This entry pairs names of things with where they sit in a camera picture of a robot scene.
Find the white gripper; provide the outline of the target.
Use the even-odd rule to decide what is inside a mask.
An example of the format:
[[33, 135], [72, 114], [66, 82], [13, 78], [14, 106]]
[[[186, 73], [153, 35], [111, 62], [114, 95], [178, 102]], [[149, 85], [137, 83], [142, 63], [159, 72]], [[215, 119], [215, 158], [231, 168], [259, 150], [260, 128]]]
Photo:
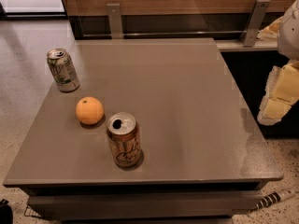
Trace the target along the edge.
[[257, 38], [278, 40], [279, 53], [292, 59], [282, 67], [274, 66], [268, 75], [257, 120], [271, 126], [281, 122], [299, 101], [299, 0], [293, 2], [282, 18], [260, 30]]

